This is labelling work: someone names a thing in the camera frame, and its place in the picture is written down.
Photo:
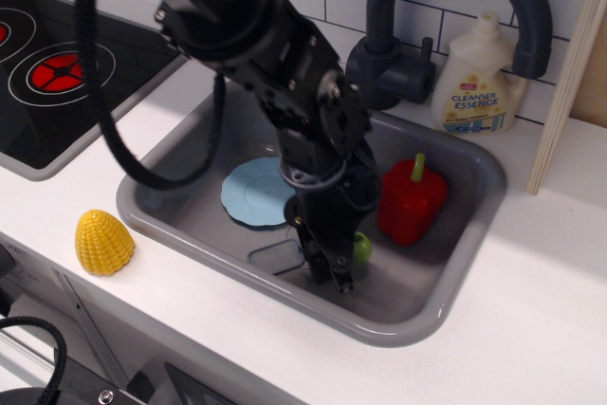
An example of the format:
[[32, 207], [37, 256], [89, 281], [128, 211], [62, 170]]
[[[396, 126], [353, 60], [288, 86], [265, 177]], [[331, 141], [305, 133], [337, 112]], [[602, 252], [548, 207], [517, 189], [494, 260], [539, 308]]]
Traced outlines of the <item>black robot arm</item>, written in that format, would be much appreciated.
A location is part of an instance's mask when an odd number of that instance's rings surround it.
[[353, 286], [355, 233], [380, 192], [371, 122], [335, 49], [289, 0], [160, 0], [178, 50], [254, 94], [274, 126], [294, 189], [285, 219], [313, 279]]

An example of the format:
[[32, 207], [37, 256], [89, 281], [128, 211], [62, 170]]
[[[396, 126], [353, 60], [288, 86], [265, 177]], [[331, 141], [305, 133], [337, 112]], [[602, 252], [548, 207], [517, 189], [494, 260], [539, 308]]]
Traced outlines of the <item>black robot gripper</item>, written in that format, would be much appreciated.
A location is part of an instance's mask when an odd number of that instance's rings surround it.
[[351, 292], [355, 232], [379, 201], [375, 160], [352, 157], [326, 179], [284, 164], [283, 178], [296, 192], [285, 218], [298, 233], [312, 280], [320, 285], [332, 276], [339, 293]]

